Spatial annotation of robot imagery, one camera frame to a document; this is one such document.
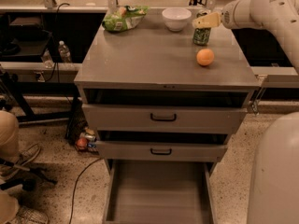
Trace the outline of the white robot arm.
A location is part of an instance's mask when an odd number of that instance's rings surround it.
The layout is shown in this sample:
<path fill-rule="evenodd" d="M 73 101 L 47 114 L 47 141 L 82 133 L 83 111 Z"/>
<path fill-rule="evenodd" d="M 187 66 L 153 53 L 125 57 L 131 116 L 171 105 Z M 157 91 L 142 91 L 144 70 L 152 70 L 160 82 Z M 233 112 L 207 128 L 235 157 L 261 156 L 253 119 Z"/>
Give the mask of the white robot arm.
<path fill-rule="evenodd" d="M 195 28 L 265 29 L 293 67 L 299 66 L 298 0 L 236 0 L 220 13 L 192 21 Z M 247 224 L 299 224 L 299 113 L 280 117 L 256 148 Z"/>

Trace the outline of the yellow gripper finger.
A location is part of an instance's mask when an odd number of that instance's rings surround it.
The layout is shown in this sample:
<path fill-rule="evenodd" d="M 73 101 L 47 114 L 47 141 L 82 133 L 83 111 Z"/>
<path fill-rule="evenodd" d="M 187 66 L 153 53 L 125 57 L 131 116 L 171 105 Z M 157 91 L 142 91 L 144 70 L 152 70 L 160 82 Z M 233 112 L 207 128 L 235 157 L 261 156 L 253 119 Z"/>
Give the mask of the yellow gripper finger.
<path fill-rule="evenodd" d="M 218 12 L 212 12 L 205 16 L 200 16 L 192 21 L 192 26 L 198 29 L 214 28 L 221 25 L 221 15 Z"/>

